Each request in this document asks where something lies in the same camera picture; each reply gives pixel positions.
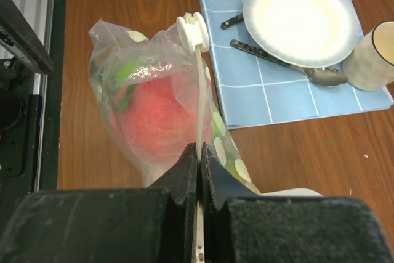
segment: cup rim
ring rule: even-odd
[[[383,57],[382,54],[377,50],[376,45],[375,45],[375,40],[374,40],[375,30],[377,29],[377,27],[381,26],[384,23],[394,23],[394,20],[383,21],[375,26],[375,28],[372,30],[372,36],[371,36],[372,46],[374,47],[374,49],[377,52],[377,54],[379,55],[379,57],[381,57],[386,63],[388,63],[389,65],[394,67],[394,63],[389,62],[385,57]]]

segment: spoon handle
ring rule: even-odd
[[[232,47],[236,48],[236,49],[240,49],[241,51],[248,52],[248,53],[250,53],[252,55],[256,55],[256,56],[258,56],[260,58],[263,58],[263,59],[266,59],[268,61],[280,64],[282,66],[285,66],[285,67],[288,67],[288,68],[296,67],[295,65],[286,63],[286,62],[274,57],[273,55],[270,55],[268,52],[266,52],[263,49],[259,49],[258,47],[255,47],[255,46],[250,46],[250,45],[248,45],[246,43],[243,43],[241,41],[233,39],[233,40],[231,40],[230,45]]]
[[[238,24],[238,23],[242,22],[243,20],[244,20],[244,15],[239,14],[239,15],[236,15],[235,17],[228,19],[227,21],[224,21],[220,27],[221,27],[221,29],[226,30],[227,28],[234,26],[235,24]]]

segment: cup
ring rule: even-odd
[[[394,21],[378,24],[342,62],[349,82],[373,91],[394,81]]]

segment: transparent plastic bag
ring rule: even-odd
[[[176,163],[188,143],[196,142],[196,57],[185,53],[175,25],[149,41],[141,33],[100,20],[89,35],[94,45],[90,85],[104,122],[148,186]],[[203,140],[238,180],[258,192],[212,101],[209,74],[205,85]]]

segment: plate rim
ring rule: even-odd
[[[349,28],[348,41],[345,43],[343,47],[341,47],[341,50],[339,50],[334,55],[327,57],[325,59],[294,59],[291,55],[284,55],[283,52],[279,50],[277,47],[270,45],[270,43],[266,41],[263,36],[257,34],[253,28],[255,26],[252,24],[252,17],[251,17],[252,14],[251,10],[253,8],[252,0],[244,1],[244,7],[243,7],[244,22],[246,29],[251,35],[251,37],[253,38],[253,40],[261,48],[263,48],[271,55],[277,57],[278,59],[287,63],[291,63],[293,65],[298,65],[307,68],[328,67],[340,63],[341,61],[346,59],[346,57],[348,57],[352,53],[352,50],[355,48],[355,46],[358,43],[359,20],[355,12],[355,9],[351,5],[351,2],[349,0],[339,0],[339,1],[344,7],[345,11],[347,12],[346,15],[347,18],[349,19],[350,28]]]

